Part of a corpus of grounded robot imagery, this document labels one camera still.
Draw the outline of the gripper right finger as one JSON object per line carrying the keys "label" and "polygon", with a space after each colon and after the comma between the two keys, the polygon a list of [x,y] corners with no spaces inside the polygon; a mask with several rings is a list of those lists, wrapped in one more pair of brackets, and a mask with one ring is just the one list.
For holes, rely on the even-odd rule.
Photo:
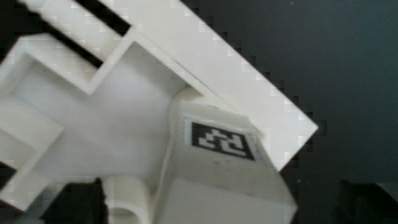
{"label": "gripper right finger", "polygon": [[339,182],[333,224],[398,224],[398,183]]}

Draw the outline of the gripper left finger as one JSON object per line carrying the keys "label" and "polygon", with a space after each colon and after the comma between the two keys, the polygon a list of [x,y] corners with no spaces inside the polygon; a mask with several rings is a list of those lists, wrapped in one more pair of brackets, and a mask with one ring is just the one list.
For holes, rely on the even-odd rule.
{"label": "gripper left finger", "polygon": [[37,218],[23,224],[108,224],[102,182],[67,183]]}

